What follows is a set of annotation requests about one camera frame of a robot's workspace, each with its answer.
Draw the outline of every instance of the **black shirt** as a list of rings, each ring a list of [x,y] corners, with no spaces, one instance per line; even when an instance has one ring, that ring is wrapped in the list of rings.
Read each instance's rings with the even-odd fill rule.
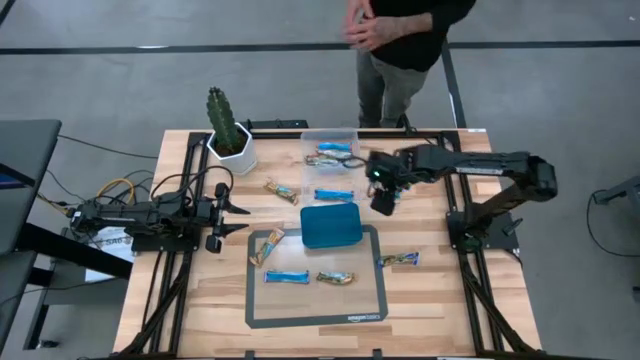
[[[438,61],[449,26],[462,20],[475,0],[371,0],[375,16],[431,13],[433,29],[396,39],[375,49],[376,58],[401,69],[427,71]]]

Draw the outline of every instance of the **potted cactus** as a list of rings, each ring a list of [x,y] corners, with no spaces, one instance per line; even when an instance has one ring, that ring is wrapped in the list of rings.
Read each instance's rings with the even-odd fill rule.
[[[247,174],[258,163],[253,137],[235,121],[226,95],[216,87],[209,89],[207,115],[214,130],[207,143],[209,150],[232,173]]]

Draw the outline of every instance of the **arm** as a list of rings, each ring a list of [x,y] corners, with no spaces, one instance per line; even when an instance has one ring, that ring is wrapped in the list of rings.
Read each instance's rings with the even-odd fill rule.
[[[376,17],[347,29],[347,41],[356,48],[374,50],[403,36],[428,31],[446,31],[462,20],[476,0],[449,0],[424,14],[405,17]]]

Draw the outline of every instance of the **cactus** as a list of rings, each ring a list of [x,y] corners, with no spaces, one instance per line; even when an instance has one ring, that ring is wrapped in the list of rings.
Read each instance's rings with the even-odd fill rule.
[[[209,89],[207,99],[207,115],[215,130],[216,150],[222,150],[223,154],[234,155],[242,151],[246,139],[238,133],[236,121],[233,118],[231,105],[224,92],[216,87]]]

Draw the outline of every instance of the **white pot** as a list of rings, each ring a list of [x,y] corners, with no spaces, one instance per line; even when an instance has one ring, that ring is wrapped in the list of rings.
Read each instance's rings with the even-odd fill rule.
[[[251,136],[251,133],[248,132],[247,129],[245,129],[244,126],[240,125],[239,123],[236,123],[236,126],[247,136],[247,143],[244,145],[244,149],[242,149],[242,152],[226,157],[218,155],[218,153],[216,153],[216,151],[213,149],[213,140],[216,137],[215,131],[213,132],[213,134],[211,134],[211,137],[209,137],[207,147],[209,148],[209,151],[211,151],[213,155],[215,155],[218,160],[220,160],[220,163],[224,167],[231,170],[231,172],[235,175],[242,176],[246,175],[249,171],[256,167],[256,165],[258,164],[258,160],[256,158],[256,148],[253,144],[253,136]]]

